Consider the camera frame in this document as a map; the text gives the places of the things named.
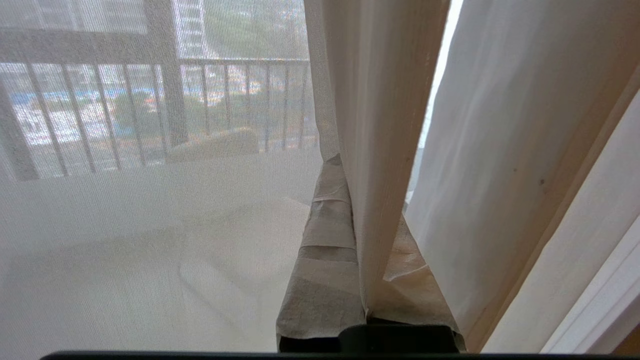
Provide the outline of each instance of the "balcony railing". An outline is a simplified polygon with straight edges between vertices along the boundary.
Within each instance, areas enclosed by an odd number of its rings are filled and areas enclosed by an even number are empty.
[[[21,180],[163,164],[176,146],[239,131],[255,152],[317,144],[308,60],[180,59],[180,74],[139,63],[0,66],[1,110],[11,109],[3,141]],[[166,84],[176,77],[181,94]]]

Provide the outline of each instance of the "white curtain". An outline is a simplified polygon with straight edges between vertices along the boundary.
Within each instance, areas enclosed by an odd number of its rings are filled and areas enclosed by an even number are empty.
[[[322,158],[301,1],[3,1],[0,357],[273,351]]]
[[[403,215],[448,1],[2,6],[11,359],[370,317],[480,350],[637,91],[638,2],[463,3]]]

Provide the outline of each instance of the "black bar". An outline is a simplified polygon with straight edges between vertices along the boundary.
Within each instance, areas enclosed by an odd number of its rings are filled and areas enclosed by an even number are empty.
[[[58,138],[56,137],[56,130],[53,127],[53,123],[51,122],[51,117],[49,116],[49,109],[47,108],[47,103],[44,100],[44,96],[42,95],[42,90],[40,89],[40,84],[38,83],[38,78],[36,77],[36,73],[33,70],[33,65],[31,63],[26,63],[27,72],[29,73],[29,78],[31,79],[31,83],[33,84],[33,91],[36,93],[36,98],[38,99],[38,104],[40,105],[40,109],[42,110],[42,116],[44,118],[45,124],[47,124],[47,130],[49,131],[49,138],[51,139],[51,143],[53,144],[53,149],[56,152],[56,157],[58,158],[58,162],[60,163],[60,170],[62,170],[62,174],[64,176],[68,176],[67,166],[65,165],[65,160],[62,157],[62,150],[60,149],[60,143],[58,143]]]
[[[246,99],[246,116],[244,117],[244,122],[249,124],[249,120],[251,119],[251,99],[249,94],[249,63],[246,64],[246,71],[244,72],[244,98]]]
[[[225,65],[225,105],[227,105],[227,129],[231,128],[231,99],[229,98],[229,69]]]
[[[207,135],[211,136],[211,124],[209,123],[209,90],[207,89],[207,69],[202,65],[202,98],[204,100],[204,121],[207,125]]]
[[[156,112],[158,114],[158,121],[160,121],[160,133],[162,134],[162,150],[164,152],[164,157],[169,156],[169,152],[166,147],[166,137],[164,133],[164,122],[162,121],[162,114],[160,113],[160,86],[158,84],[158,76],[156,73],[156,66],[151,65],[151,74],[154,78],[154,100],[156,102]]]
[[[271,132],[271,66],[267,64],[267,123],[265,125],[264,152],[269,152],[269,132]]]
[[[11,97],[0,79],[0,138],[9,157],[13,174],[20,181],[35,180],[40,176],[31,158],[29,145],[24,138],[20,122],[13,110]]]
[[[595,354],[371,354],[349,352],[145,352],[145,351],[59,351],[40,360],[635,360],[638,356],[595,355]]]
[[[289,66],[284,67],[284,116],[282,117],[282,149],[287,148],[287,117],[289,112]]]
[[[104,112],[104,121],[107,123],[109,129],[109,140],[111,141],[111,150],[113,150],[113,158],[116,160],[116,167],[118,170],[122,170],[120,164],[120,155],[118,153],[118,143],[116,142],[116,136],[113,134],[113,123],[111,122],[111,114],[109,113],[109,106],[107,106],[107,97],[104,95],[104,85],[102,84],[102,78],[100,77],[100,68],[97,64],[93,64],[93,71],[95,72],[95,80],[98,84],[98,92],[100,92],[100,101],[102,103],[102,111]]]
[[[298,148],[302,149],[302,140],[305,136],[305,98],[307,97],[307,76],[309,68],[304,67],[302,71],[302,97],[300,98],[300,135],[298,136]]]
[[[127,89],[127,95],[129,96],[129,104],[131,105],[131,115],[133,116],[133,129],[136,132],[136,143],[138,144],[138,151],[140,152],[140,161],[142,166],[147,166],[145,161],[145,153],[142,149],[142,138],[140,137],[140,126],[138,125],[138,116],[136,114],[136,103],[133,100],[133,92],[131,90],[131,78],[129,77],[129,67],[125,64],[124,68],[124,82]]]
[[[82,146],[84,148],[84,153],[86,154],[86,159],[89,162],[89,169],[91,169],[91,172],[95,173],[95,163],[93,162],[93,155],[91,154],[91,148],[89,147],[89,138],[86,135],[86,128],[84,127],[84,122],[82,121],[82,117],[80,114],[80,106],[78,106],[76,92],[74,91],[73,84],[71,83],[71,77],[69,77],[67,66],[65,64],[60,64],[60,67],[62,67],[62,78],[65,80],[65,85],[67,86],[67,91],[69,92],[71,107],[73,108],[76,115],[76,124],[78,126],[78,130],[80,131],[80,138],[82,139]]]

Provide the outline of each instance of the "railing bar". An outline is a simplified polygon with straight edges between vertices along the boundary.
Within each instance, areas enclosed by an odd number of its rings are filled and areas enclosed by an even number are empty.
[[[124,68],[124,82],[127,89],[127,95],[129,96],[129,104],[131,105],[131,115],[133,119],[133,129],[136,132],[136,143],[138,144],[138,151],[140,152],[140,161],[142,166],[147,166],[145,161],[145,153],[142,149],[142,138],[140,137],[140,127],[138,126],[138,116],[136,114],[136,104],[133,100],[133,92],[131,90],[131,78],[129,77],[129,67],[125,64]]]
[[[229,94],[229,69],[225,65],[225,105],[227,107],[227,129],[231,128],[231,99]]]
[[[98,84],[98,92],[100,93],[100,102],[102,103],[102,112],[104,112],[104,121],[107,123],[107,128],[109,129],[109,141],[111,142],[111,150],[113,150],[113,158],[116,160],[116,167],[118,168],[118,170],[121,170],[122,164],[120,164],[118,142],[116,141],[116,136],[113,133],[113,123],[111,121],[109,106],[107,106],[107,97],[104,95],[104,85],[102,84],[102,77],[100,76],[100,68],[95,63],[93,64],[93,71],[95,72],[95,79]]]
[[[166,133],[164,132],[164,123],[162,121],[162,113],[160,112],[160,85],[158,84],[158,76],[156,73],[156,66],[151,65],[151,75],[154,78],[154,101],[156,102],[156,113],[158,114],[158,122],[160,122],[160,137],[162,138],[162,151],[164,158],[169,156],[169,152],[166,146]]]
[[[95,173],[95,163],[93,162],[91,147],[89,147],[89,138],[86,135],[86,128],[80,114],[80,106],[78,105],[78,101],[76,99],[76,92],[74,90],[73,84],[71,83],[71,77],[69,76],[67,66],[65,64],[60,64],[60,67],[62,67],[62,78],[65,80],[65,84],[67,86],[67,92],[69,93],[69,99],[71,100],[71,107],[73,108],[76,115],[76,124],[78,126],[78,130],[80,131],[80,138],[82,139],[82,145],[84,148],[84,153],[86,154],[86,159],[89,162],[89,169],[91,170],[91,172]]]
[[[305,136],[305,98],[307,97],[307,76],[309,68],[302,70],[302,96],[300,97],[300,134],[298,135],[298,148],[302,149],[302,140]]]
[[[249,63],[246,64],[246,71],[244,72],[244,98],[246,99],[246,116],[244,117],[244,121],[249,124],[251,119],[251,99],[249,94],[249,75],[250,75],[250,66]]]
[[[303,65],[309,60],[273,60],[273,59],[180,59],[183,65]]]
[[[211,124],[209,123],[209,90],[207,88],[207,69],[202,65],[202,98],[204,100],[204,122],[207,126],[207,135],[211,136]]]
[[[31,79],[31,84],[33,84],[33,91],[35,91],[36,93],[36,98],[38,99],[38,104],[40,105],[44,122],[47,125],[47,130],[49,131],[49,138],[51,139],[53,149],[56,153],[56,157],[58,158],[58,162],[60,163],[60,170],[62,170],[62,174],[64,176],[68,176],[67,166],[65,165],[65,160],[62,157],[62,150],[60,149],[60,143],[58,142],[58,138],[56,137],[56,131],[53,127],[53,123],[51,122],[49,109],[47,108],[47,103],[45,102],[44,96],[42,95],[42,89],[40,89],[38,78],[36,77],[36,73],[33,70],[33,64],[27,62],[26,65],[27,72],[29,73],[29,78]]]
[[[271,66],[267,64],[267,121],[265,126],[264,152],[269,152],[269,135],[271,131]]]
[[[289,65],[284,65],[284,116],[282,117],[282,149],[287,148],[287,118],[289,116]]]

